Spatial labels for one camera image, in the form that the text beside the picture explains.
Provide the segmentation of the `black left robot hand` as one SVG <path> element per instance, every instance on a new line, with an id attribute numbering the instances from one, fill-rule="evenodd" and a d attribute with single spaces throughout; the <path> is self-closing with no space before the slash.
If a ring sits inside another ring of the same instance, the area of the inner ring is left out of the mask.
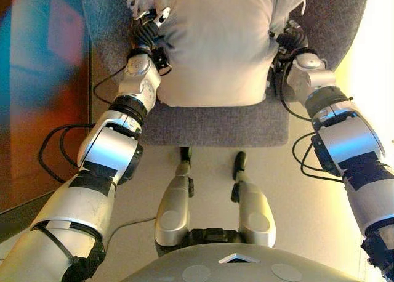
<path id="1" fill-rule="evenodd" d="M 170 7 L 165 7 L 159 11 L 149 9 L 133 19 L 131 25 L 132 48 L 152 49 L 155 39 L 158 37 L 159 30 L 169 18 L 170 12 Z"/>

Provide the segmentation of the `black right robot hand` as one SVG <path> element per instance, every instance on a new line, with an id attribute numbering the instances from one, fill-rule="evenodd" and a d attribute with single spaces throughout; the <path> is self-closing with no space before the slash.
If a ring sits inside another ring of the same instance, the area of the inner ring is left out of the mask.
<path id="1" fill-rule="evenodd" d="M 307 35 L 303 28 L 294 20 L 286 22 L 282 33 L 270 31 L 269 36 L 279 44 L 280 49 L 288 53 L 308 47 Z"/>

